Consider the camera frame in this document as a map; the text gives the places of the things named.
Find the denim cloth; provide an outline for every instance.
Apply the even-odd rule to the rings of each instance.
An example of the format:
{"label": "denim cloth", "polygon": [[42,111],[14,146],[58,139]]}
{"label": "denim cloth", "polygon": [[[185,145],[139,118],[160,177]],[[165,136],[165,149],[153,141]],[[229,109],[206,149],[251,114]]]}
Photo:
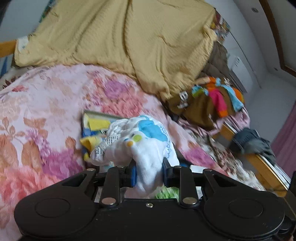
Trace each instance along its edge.
{"label": "denim cloth", "polygon": [[275,164],[275,155],[270,147],[270,142],[260,138],[256,130],[244,128],[236,133],[229,145],[229,149],[233,153],[240,154],[261,154],[272,165]]}
{"label": "denim cloth", "polygon": [[244,153],[245,154],[250,154],[250,153],[261,154],[273,166],[276,163],[276,157],[274,155],[274,152],[270,148],[270,142],[263,138],[252,139],[251,141],[246,143],[244,146]]}

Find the wooden bed frame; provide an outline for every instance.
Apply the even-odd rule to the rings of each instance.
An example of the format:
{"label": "wooden bed frame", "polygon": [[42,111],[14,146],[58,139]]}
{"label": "wooden bed frame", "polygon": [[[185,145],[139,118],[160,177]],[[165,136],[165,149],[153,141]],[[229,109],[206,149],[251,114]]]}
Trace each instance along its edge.
{"label": "wooden bed frame", "polygon": [[[16,43],[16,40],[0,43],[0,58],[13,54]],[[231,128],[224,125],[220,133],[215,135],[214,138],[223,136],[226,140],[230,141],[234,134]],[[251,154],[244,157],[257,170],[256,177],[266,189],[274,190],[280,197],[286,195],[288,188],[260,155]]]}

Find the pink floral blanket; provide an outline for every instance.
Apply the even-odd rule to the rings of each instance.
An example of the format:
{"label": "pink floral blanket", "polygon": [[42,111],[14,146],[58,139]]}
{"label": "pink floral blanket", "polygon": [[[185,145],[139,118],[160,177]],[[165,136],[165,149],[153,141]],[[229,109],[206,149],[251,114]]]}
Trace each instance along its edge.
{"label": "pink floral blanket", "polygon": [[32,69],[0,92],[0,240],[20,238],[13,211],[22,198],[84,169],[85,109],[126,118],[149,114],[189,161],[225,173],[214,161],[200,163],[193,137],[131,78],[83,64]]}

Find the yellow cloth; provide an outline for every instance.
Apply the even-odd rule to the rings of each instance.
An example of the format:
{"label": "yellow cloth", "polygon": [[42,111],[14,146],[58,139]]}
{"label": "yellow cloth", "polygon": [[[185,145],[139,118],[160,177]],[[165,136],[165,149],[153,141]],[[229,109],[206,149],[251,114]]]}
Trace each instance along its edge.
{"label": "yellow cloth", "polygon": [[91,131],[99,131],[101,129],[108,129],[111,124],[108,120],[89,118],[89,128]]}
{"label": "yellow cloth", "polygon": [[103,139],[97,136],[88,136],[80,139],[81,145],[84,146],[89,152],[95,149],[96,146],[99,145],[102,141]]}
{"label": "yellow cloth", "polygon": [[88,155],[88,153],[85,153],[84,155],[83,155],[83,160],[84,161],[89,161],[89,155]]}
{"label": "yellow cloth", "polygon": [[202,0],[59,0],[15,62],[99,64],[165,100],[194,84],[208,61],[214,14]]}

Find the light blue garment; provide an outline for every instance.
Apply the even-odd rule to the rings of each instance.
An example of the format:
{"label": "light blue garment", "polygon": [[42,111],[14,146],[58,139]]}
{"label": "light blue garment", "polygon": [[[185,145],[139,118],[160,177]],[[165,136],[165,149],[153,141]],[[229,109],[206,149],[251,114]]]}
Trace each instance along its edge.
{"label": "light blue garment", "polygon": [[244,104],[235,95],[235,91],[233,90],[233,88],[228,85],[222,85],[219,78],[216,79],[216,86],[221,86],[227,90],[235,112],[240,111],[244,107]]}
{"label": "light blue garment", "polygon": [[191,89],[191,94],[194,95],[198,90],[202,89],[206,96],[209,95],[209,91],[206,88],[201,87],[200,85],[195,85]]}

